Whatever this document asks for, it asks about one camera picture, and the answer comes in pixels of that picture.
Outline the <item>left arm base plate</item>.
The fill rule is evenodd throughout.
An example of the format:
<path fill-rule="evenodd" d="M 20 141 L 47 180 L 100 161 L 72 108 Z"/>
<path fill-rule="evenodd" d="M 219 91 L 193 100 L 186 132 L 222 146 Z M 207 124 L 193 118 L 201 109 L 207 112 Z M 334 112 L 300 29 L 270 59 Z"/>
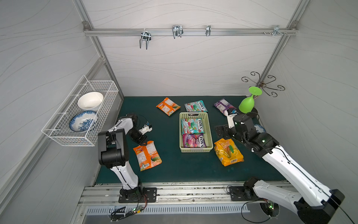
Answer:
<path fill-rule="evenodd" d="M 119 203 L 154 203 L 157 201 L 157 188 L 137 187 L 135 189 L 121 189 Z"/>

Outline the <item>purple berries candy bag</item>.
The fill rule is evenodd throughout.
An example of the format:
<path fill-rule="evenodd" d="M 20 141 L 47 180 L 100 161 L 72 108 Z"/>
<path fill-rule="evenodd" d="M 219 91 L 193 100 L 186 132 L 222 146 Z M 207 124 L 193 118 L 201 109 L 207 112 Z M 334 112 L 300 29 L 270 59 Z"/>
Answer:
<path fill-rule="evenodd" d="M 207 147 L 204 134 L 183 134 L 183 147 L 185 148 L 202 148 Z"/>

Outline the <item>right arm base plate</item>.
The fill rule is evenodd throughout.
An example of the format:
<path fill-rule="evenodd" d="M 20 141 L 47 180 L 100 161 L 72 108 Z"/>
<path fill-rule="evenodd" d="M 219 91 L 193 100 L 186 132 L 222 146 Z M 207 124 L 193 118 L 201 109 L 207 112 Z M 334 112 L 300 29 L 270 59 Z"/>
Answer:
<path fill-rule="evenodd" d="M 248 201 L 252 199 L 252 194 L 248 187 L 229 185 L 227 192 L 230 195 L 231 201 L 234 202 Z"/>

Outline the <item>teal mint blossom candy bag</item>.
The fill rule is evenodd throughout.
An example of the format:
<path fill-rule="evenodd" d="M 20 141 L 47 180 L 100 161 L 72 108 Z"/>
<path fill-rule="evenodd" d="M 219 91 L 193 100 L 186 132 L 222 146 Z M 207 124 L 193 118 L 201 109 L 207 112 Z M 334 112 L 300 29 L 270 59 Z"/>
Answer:
<path fill-rule="evenodd" d="M 182 134 L 200 134 L 204 132 L 204 125 L 201 119 L 181 119 Z"/>

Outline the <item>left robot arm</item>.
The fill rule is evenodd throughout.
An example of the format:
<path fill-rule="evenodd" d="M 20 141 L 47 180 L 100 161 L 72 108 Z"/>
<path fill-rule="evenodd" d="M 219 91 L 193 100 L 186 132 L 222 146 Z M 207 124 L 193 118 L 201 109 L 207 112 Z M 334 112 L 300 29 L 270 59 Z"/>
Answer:
<path fill-rule="evenodd" d="M 138 115 L 129 113 L 120 117 L 117 123 L 107 131 L 98 134 L 98 160 L 116 174 L 122 183 L 120 194 L 128 197 L 131 194 L 143 196 L 143 186 L 139 177 L 133 172 L 129 163 L 129 147 L 126 137 L 140 146 L 147 144 L 147 132 L 152 126 L 145 124 L 143 128 L 137 127 Z"/>

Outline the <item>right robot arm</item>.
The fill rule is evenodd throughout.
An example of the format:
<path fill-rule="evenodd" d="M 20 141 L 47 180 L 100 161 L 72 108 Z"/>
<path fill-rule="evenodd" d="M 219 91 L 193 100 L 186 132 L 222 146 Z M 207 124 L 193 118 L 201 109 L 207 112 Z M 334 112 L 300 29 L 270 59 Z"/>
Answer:
<path fill-rule="evenodd" d="M 274 167 L 296 189 L 289 191 L 252 177 L 243 192 L 251 200 L 268 200 L 297 214 L 305 224 L 328 224 L 345 195 L 330 189 L 302 168 L 283 146 L 267 132 L 259 133 L 247 114 L 227 116 L 227 125 L 216 126 L 218 137 L 235 139 Z"/>

